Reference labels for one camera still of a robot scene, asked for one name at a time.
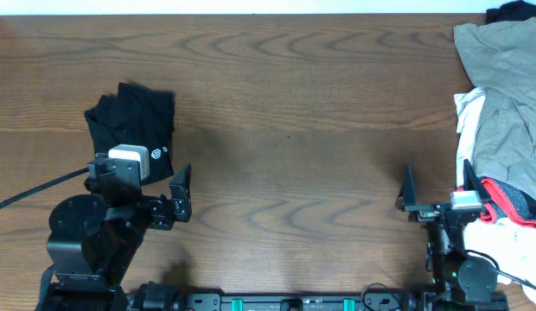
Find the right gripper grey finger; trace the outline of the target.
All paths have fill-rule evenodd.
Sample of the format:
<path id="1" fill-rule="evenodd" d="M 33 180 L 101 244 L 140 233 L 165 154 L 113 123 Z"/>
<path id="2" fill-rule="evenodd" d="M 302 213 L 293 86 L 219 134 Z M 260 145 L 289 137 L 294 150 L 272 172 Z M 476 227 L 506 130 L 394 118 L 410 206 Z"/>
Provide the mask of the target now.
<path id="1" fill-rule="evenodd" d="M 483 186 L 482 180 L 477 177 L 475 170 L 468 159 L 463 161 L 463 190 L 475 191 L 481 201 L 491 201 L 490 194 Z"/>
<path id="2" fill-rule="evenodd" d="M 419 210 L 411 166 L 407 166 L 405 169 L 405 176 L 395 206 L 403 212 Z"/>

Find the black t-shirt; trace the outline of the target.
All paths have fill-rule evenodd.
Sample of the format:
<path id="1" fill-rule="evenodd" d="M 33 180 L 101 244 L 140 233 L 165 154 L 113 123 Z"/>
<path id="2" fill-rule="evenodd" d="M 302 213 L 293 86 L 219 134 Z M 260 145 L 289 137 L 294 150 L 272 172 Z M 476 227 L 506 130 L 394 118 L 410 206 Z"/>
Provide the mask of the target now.
<path id="1" fill-rule="evenodd" d="M 101 96 L 93 108 L 84 112 L 84 117 L 96 153 L 106 153 L 119 144 L 144 146 L 148 150 L 150 175 L 144 179 L 144 185 L 174 174 L 174 92 L 120 82 L 116 94 Z"/>

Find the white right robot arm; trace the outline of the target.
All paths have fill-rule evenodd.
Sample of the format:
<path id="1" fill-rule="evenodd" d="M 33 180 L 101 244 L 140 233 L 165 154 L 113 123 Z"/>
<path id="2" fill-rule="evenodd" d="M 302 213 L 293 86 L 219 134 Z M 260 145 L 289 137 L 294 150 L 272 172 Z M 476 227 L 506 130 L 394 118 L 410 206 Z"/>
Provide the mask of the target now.
<path id="1" fill-rule="evenodd" d="M 396 207 L 426 230 L 424 268 L 433 280 L 411 294 L 405 304 L 410 310 L 477 310 L 491 305 L 497 286 L 495 264 L 470 255 L 463 238 L 464 228 L 479 218 L 490 194 L 468 160 L 463 162 L 463 180 L 462 189 L 452 192 L 449 201 L 420 204 L 412 168 L 405 169 Z"/>

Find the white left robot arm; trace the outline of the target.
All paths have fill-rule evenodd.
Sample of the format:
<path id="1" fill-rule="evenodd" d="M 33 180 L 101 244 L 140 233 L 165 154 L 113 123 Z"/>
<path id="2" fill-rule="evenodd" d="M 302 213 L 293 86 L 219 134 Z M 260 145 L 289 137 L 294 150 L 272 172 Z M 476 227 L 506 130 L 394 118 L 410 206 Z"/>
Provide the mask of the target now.
<path id="1" fill-rule="evenodd" d="M 169 231 L 189 222 L 191 167 L 169 183 L 171 195 L 143 194 L 140 164 L 99 154 L 87 164 L 86 194 L 51 212 L 47 251 L 53 263 L 41 277 L 39 310 L 184 310 L 186 298 L 167 285 L 122 287 L 148 230 Z"/>

